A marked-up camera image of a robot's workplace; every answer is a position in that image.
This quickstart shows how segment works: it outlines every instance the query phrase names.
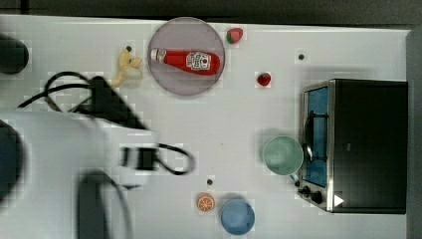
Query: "plate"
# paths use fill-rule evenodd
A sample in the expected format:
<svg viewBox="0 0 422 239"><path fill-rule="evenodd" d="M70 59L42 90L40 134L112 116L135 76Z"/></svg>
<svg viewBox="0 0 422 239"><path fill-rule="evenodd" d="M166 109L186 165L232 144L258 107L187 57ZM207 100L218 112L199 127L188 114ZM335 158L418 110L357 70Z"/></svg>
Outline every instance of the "plate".
<svg viewBox="0 0 422 239"><path fill-rule="evenodd" d="M192 49L215 53L221 62L217 74L199 76L152 61L150 53L158 49ZM179 96L195 96L212 88L220 79L225 64L223 42L206 22L189 17L175 18L162 25L148 46L148 65L153 77L166 90Z"/></svg>

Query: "red fruit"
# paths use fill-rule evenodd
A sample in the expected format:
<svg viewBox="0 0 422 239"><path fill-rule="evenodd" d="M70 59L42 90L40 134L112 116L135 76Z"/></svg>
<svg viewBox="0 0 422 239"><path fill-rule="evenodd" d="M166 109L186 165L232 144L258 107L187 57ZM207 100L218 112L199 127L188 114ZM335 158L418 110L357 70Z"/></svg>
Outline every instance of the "red fruit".
<svg viewBox="0 0 422 239"><path fill-rule="evenodd" d="M271 76L268 73L261 74L257 79L257 82L263 87L266 87L267 85L269 85L270 81L271 81Z"/></svg>
<svg viewBox="0 0 422 239"><path fill-rule="evenodd" d="M230 44L236 44L240 41L243 36L243 30L241 28L232 28L227 32L227 41Z"/></svg>

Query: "blue bowl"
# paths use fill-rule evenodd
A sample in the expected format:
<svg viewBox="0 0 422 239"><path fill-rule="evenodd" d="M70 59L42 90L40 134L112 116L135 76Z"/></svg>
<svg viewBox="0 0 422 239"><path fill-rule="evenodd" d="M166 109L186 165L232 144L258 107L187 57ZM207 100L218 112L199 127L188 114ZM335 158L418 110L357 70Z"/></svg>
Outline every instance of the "blue bowl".
<svg viewBox="0 0 422 239"><path fill-rule="evenodd" d="M245 200L230 200L221 209L221 223L228 233L243 235L254 226L254 209Z"/></svg>

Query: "white bottle cap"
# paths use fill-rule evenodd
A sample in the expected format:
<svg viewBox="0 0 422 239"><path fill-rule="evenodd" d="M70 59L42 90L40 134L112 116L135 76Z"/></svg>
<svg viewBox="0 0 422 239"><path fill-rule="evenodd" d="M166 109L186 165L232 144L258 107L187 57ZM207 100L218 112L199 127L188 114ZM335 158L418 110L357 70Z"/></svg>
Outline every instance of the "white bottle cap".
<svg viewBox="0 0 422 239"><path fill-rule="evenodd" d="M156 48L151 50L151 59L154 60L154 61L158 60L157 59L157 52L158 52L158 49L156 49Z"/></svg>

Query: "oven knob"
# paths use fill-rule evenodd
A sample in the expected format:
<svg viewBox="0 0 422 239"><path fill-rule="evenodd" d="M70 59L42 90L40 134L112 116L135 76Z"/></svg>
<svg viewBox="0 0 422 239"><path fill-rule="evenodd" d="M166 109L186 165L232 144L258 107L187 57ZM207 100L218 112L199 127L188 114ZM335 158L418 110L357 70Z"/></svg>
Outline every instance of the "oven knob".
<svg viewBox="0 0 422 239"><path fill-rule="evenodd" d="M304 186L302 189L298 190L298 193L308 198L310 196L311 190L308 186Z"/></svg>
<svg viewBox="0 0 422 239"><path fill-rule="evenodd" d="M311 200L317 204L322 203L322 193L320 191L316 191L311 193Z"/></svg>

